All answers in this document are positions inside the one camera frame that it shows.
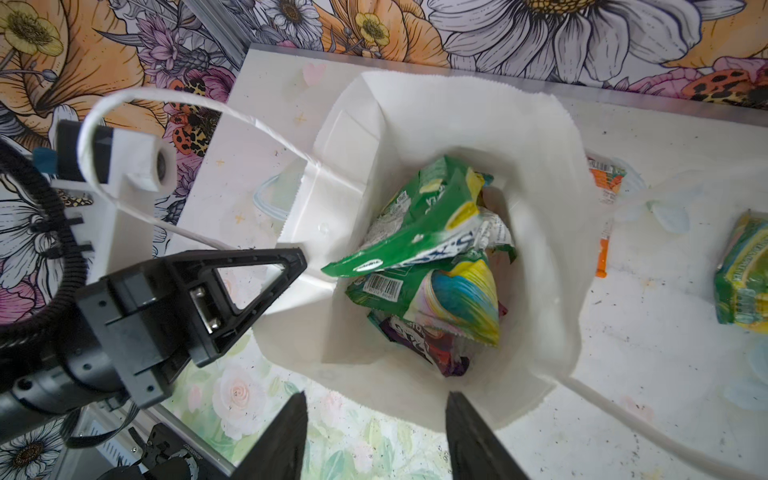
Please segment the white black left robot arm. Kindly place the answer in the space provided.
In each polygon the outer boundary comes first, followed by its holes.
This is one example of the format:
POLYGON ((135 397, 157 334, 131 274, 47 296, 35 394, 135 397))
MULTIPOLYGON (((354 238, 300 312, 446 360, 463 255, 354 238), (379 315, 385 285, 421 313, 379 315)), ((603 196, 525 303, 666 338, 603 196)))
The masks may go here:
POLYGON ((1 357, 1 440, 92 403, 152 407, 189 363, 221 358, 307 267, 299 248, 195 250, 65 292, 51 336, 1 357))

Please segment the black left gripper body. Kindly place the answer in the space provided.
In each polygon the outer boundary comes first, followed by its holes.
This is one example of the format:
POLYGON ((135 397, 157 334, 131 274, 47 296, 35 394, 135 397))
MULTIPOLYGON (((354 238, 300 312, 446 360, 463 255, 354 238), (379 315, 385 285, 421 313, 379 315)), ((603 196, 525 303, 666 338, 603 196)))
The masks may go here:
POLYGON ((228 350, 228 293, 218 263, 140 263, 80 289, 59 338, 67 409, 169 398, 188 364, 228 350))

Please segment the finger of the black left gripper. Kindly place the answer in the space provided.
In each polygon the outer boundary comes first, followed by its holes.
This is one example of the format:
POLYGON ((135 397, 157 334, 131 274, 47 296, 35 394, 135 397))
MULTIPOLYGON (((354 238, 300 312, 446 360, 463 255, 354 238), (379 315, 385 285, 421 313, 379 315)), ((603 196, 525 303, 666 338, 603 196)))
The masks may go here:
POLYGON ((175 285, 172 311, 193 360, 221 358, 307 268, 299 248, 190 250, 166 256, 163 262, 175 285), (249 267, 275 267, 277 275, 239 307, 220 272, 249 267))

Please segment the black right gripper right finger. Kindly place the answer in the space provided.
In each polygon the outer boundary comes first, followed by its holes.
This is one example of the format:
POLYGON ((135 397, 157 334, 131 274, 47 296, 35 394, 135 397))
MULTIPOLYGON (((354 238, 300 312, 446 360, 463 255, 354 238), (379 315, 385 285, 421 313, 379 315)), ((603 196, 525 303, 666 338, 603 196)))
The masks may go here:
POLYGON ((529 479, 463 393, 449 393, 445 425, 453 479, 529 479))

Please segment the green Fox's candy packet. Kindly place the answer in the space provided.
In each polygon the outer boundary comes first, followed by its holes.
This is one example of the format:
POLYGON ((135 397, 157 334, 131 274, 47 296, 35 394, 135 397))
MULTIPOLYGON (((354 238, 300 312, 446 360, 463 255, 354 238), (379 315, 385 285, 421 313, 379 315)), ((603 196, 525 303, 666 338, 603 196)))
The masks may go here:
POLYGON ((496 282, 484 250, 392 268, 353 280, 355 304, 486 346, 500 342, 496 282))

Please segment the white printed paper bag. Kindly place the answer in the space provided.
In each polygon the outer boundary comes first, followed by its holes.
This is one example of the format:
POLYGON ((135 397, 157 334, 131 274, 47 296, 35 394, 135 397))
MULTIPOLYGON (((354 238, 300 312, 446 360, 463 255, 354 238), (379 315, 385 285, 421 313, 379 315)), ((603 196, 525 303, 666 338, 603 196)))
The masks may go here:
POLYGON ((254 322, 266 358, 387 415, 442 430, 467 394, 491 425, 564 386, 692 467, 690 449, 572 373, 611 207, 546 94, 369 71, 341 94, 279 237, 304 265, 254 322))

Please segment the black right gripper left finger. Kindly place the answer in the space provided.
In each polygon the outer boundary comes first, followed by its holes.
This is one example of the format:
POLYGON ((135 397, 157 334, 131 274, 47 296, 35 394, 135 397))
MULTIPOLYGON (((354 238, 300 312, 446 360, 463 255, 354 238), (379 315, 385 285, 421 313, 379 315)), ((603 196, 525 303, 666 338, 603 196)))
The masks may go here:
POLYGON ((232 480, 301 478, 308 427, 304 392, 293 394, 253 448, 236 467, 232 480))

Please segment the purple Fox's berries packet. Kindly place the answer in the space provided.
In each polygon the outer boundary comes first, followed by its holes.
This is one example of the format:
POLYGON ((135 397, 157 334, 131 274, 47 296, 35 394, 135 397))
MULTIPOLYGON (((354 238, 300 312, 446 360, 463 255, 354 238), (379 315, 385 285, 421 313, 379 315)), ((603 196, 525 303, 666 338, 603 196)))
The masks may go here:
POLYGON ((435 367, 443 377, 460 377, 486 344, 461 335, 403 320, 391 313, 369 309, 367 319, 390 342, 408 348, 435 367))

